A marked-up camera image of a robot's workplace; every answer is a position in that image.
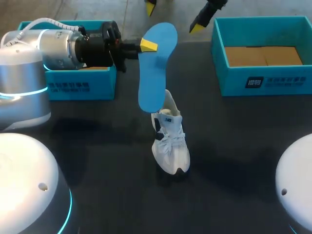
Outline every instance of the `blue insole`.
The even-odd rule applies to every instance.
[[[148,113],[159,111],[165,100],[167,61],[177,44],[176,28],[170,23],[153,26],[143,37],[158,44],[157,52],[139,53],[138,103]]]

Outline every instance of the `glowing blue ring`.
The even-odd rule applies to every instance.
[[[65,228],[65,226],[66,226],[66,224],[67,224],[67,222],[68,222],[68,220],[69,220],[70,213],[71,213],[71,211],[72,211],[73,198],[72,198],[72,193],[71,193],[70,190],[69,190],[69,195],[70,195],[70,206],[69,206],[68,215],[67,215],[67,218],[66,218],[66,220],[65,220],[65,222],[64,222],[64,224],[63,224],[63,226],[62,226],[62,228],[59,230],[59,232],[58,232],[57,234],[61,234],[62,231],[64,230],[64,228]]]
[[[43,67],[44,67],[46,70],[48,70],[48,71],[51,70],[51,69],[47,68],[47,66],[46,66],[45,64],[43,64]]]
[[[39,94],[42,93],[44,91],[47,91],[48,87],[45,87],[44,89],[40,89],[37,91],[32,91],[32,92],[27,92],[27,93],[21,93],[21,94],[4,94],[4,93],[0,93],[1,96],[4,97],[21,97],[21,96],[29,96],[29,95],[33,95],[33,94]]]
[[[289,225],[289,226],[290,226],[290,228],[292,229],[293,233],[297,234],[297,233],[295,232],[295,230],[291,227],[291,225]]]
[[[41,37],[42,37],[42,35],[44,34],[44,32],[46,32],[46,31],[48,31],[48,29],[42,30],[42,31],[40,32],[39,36],[38,36],[36,47],[37,47],[37,49],[39,49],[39,50],[40,50],[40,41],[41,41]],[[46,66],[45,64],[43,65],[43,67],[44,67],[46,70],[50,71],[50,69],[47,68],[47,66]]]

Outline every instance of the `cardboard box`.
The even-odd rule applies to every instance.
[[[225,47],[230,67],[302,65],[295,47]]]
[[[212,55],[223,96],[312,94],[306,17],[216,18]]]
[[[87,30],[100,28],[102,20],[60,21],[68,25],[83,25]],[[18,30],[30,21],[22,22]],[[32,29],[59,29],[59,27],[40,23]],[[112,100],[115,97],[116,68],[90,68],[71,71],[46,71],[50,100]]]

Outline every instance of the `shoe laces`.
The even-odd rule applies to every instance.
[[[163,139],[160,140],[159,146],[163,146],[163,153],[166,154],[167,152],[171,153],[172,147],[181,145],[184,142],[185,133],[182,133],[182,128],[179,129],[177,134],[171,136],[169,133],[165,133],[161,128],[159,133],[164,135]]]

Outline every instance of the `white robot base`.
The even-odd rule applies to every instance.
[[[293,143],[276,169],[276,192],[295,234],[312,234],[312,134]]]
[[[78,234],[77,207],[52,153],[0,134],[0,234]]]

